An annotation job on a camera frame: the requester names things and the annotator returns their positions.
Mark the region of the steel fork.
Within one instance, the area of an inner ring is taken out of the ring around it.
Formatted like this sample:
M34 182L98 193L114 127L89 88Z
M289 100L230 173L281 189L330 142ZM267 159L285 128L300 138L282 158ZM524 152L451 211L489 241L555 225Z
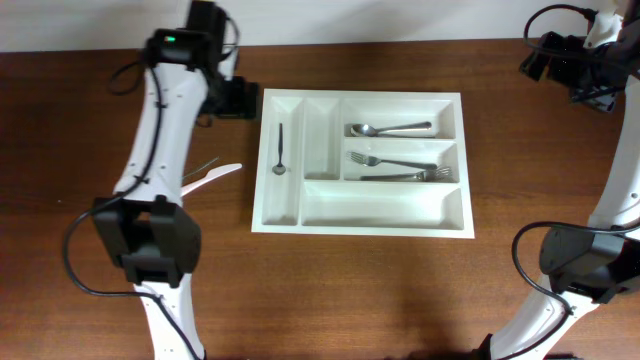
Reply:
M379 157L362 154L355 151L347 151L346 156L348 159L362 166L366 167L375 167L380 164L391 164L398 165L404 167L410 167L420 170L437 170L438 165L433 163L415 163L415 162L407 162L407 161L398 161L398 160L388 160L381 159Z
M451 167L438 167L432 170L423 170L416 173L395 174L395 175L374 175L361 176L361 181L415 181L415 182L435 182L450 179L453 175Z

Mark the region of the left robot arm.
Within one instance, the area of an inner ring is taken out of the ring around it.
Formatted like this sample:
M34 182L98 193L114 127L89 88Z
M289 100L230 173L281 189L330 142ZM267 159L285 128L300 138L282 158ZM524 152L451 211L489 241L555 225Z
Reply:
M145 308L157 359L203 359L191 297L202 233L183 208L185 163L201 116L253 119L259 86L234 73L237 26L213 1L194 1L183 27L157 29L137 60L144 103L111 198L88 215L112 264Z

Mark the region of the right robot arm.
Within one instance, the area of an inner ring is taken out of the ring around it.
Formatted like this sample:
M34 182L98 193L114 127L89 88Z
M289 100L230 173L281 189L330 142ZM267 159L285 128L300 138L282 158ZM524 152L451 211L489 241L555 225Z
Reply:
M585 226L540 221L522 227L511 245L523 269L523 235L544 228L538 281L514 318L488 335L474 359L549 359L551 350L584 315L617 295L639 289L639 4L610 1L599 10L573 6L589 23L585 38L555 32L529 42L520 71L547 77L570 91L573 103L609 111L617 94L625 112L614 160L600 200Z

